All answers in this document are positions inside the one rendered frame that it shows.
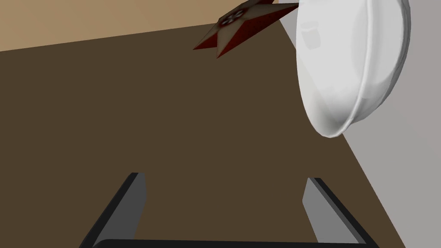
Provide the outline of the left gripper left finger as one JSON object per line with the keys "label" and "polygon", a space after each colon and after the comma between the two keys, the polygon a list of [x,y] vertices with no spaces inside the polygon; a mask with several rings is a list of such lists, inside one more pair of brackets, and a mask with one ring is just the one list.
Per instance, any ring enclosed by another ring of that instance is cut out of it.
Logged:
{"label": "left gripper left finger", "polygon": [[100,214],[79,248],[110,248],[133,240],[146,204],[144,173],[131,173]]}

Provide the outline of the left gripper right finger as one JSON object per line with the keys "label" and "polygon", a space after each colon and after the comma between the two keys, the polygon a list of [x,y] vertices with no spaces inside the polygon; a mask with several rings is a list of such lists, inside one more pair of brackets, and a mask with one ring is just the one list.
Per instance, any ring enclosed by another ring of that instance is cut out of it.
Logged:
{"label": "left gripper right finger", "polygon": [[307,179],[302,204],[317,240],[312,247],[378,247],[322,179]]}

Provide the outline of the white bowl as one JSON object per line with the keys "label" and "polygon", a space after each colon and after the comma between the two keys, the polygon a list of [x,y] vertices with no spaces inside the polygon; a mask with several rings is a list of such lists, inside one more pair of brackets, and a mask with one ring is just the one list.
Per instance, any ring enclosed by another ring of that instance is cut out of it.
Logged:
{"label": "white bowl", "polygon": [[411,33],[409,0],[300,0],[298,83],[307,117],[327,138],[368,117],[390,95]]}

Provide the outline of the red and tan star object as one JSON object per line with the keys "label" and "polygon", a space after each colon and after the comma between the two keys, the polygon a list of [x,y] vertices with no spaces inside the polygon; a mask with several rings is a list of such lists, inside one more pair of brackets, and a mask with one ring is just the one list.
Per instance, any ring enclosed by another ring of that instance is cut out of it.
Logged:
{"label": "red and tan star object", "polygon": [[298,8],[299,3],[247,0],[220,17],[194,50],[217,48],[217,58]]}

